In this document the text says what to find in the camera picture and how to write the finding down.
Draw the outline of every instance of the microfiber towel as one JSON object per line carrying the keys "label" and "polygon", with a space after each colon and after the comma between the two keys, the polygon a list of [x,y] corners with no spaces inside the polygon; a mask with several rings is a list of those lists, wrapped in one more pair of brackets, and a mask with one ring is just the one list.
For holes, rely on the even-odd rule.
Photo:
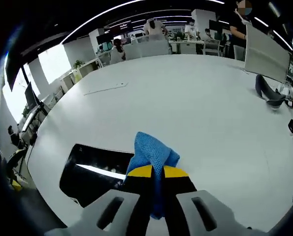
{"label": "microfiber towel", "polygon": [[134,141],[134,157],[130,160],[126,175],[142,166],[152,165],[155,173],[154,206],[151,216],[161,219],[164,216],[161,195],[163,166],[176,167],[180,156],[151,135],[138,132]]}

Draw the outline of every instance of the desk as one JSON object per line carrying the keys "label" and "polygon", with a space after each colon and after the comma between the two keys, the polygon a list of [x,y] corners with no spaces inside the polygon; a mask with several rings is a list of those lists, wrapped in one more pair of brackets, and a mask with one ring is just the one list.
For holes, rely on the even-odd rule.
{"label": "desk", "polygon": [[89,62],[85,63],[81,67],[73,70],[73,75],[75,77],[75,83],[83,79],[86,75],[91,73],[94,70],[102,68],[102,64],[99,58],[95,58],[90,60]]}
{"label": "desk", "polygon": [[36,106],[28,115],[27,120],[23,126],[23,129],[21,132],[26,132],[29,125],[33,122],[33,120],[36,118],[39,112],[43,112],[43,114],[46,116],[48,115],[48,112],[44,109],[44,104],[40,106]]}
{"label": "desk", "polygon": [[196,54],[196,44],[204,44],[203,40],[187,40],[187,41],[169,41],[172,46],[173,52],[176,51],[177,54]]}
{"label": "desk", "polygon": [[[38,130],[28,169],[40,194],[73,225],[83,209],[59,188],[72,147],[134,152],[135,135],[143,131],[180,154],[177,167],[198,190],[229,206],[239,223],[270,230],[292,206],[293,141],[287,127],[292,116],[285,105],[270,111],[256,96],[255,74],[243,67],[221,57],[166,55],[90,73]],[[151,69],[141,73],[145,68]],[[128,85],[83,95],[106,81]],[[165,221],[151,220],[149,227],[154,224],[164,227]]]}

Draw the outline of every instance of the green plant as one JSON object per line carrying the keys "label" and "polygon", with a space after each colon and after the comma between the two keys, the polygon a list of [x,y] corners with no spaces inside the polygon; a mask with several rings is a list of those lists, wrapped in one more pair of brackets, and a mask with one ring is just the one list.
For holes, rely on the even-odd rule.
{"label": "green plant", "polygon": [[174,41],[177,41],[177,37],[180,37],[180,40],[184,40],[186,35],[184,33],[182,33],[182,32],[177,32],[174,35]]}
{"label": "green plant", "polygon": [[74,69],[77,69],[77,68],[81,67],[84,64],[85,64],[85,62],[83,62],[81,60],[76,60],[76,62],[74,63],[73,67],[74,67]]}
{"label": "green plant", "polygon": [[29,114],[29,108],[28,108],[28,105],[26,105],[24,110],[23,110],[22,115],[23,115],[24,118],[26,118],[28,114]]}

